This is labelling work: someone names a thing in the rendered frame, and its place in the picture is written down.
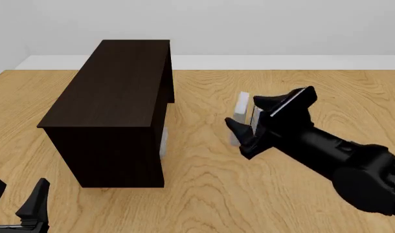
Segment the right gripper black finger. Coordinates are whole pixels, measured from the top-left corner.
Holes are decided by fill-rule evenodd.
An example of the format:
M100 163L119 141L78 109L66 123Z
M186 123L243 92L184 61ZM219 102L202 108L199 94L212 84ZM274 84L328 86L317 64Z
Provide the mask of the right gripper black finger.
M291 93L280 96L254 96L254 105L261 110L267 112L274 112L279 107L283 106L290 98Z
M258 138L252 126L239 123L229 117L225 118L225 123L241 146L249 147L257 143Z

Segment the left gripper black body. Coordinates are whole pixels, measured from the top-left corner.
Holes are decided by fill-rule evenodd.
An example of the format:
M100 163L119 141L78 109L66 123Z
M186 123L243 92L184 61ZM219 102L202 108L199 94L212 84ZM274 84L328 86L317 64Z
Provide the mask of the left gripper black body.
M28 220L20 225L0 225L0 233L48 233L49 221Z

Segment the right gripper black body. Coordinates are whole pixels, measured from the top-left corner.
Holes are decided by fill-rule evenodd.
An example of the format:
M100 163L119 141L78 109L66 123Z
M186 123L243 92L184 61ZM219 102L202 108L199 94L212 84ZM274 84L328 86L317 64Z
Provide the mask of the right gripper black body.
M273 147L285 129L301 126L312 126L308 108L317 100L317 93L312 86L301 87L290 91L291 98L274 112L262 110L256 130L258 138L253 146L240 145L240 153L246 159Z

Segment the dark brown wooden cabinet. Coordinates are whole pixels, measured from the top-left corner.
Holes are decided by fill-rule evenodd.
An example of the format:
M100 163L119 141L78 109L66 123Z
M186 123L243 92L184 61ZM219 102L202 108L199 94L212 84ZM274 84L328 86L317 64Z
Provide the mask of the dark brown wooden cabinet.
M163 188L168 40L103 40L39 122L83 188Z

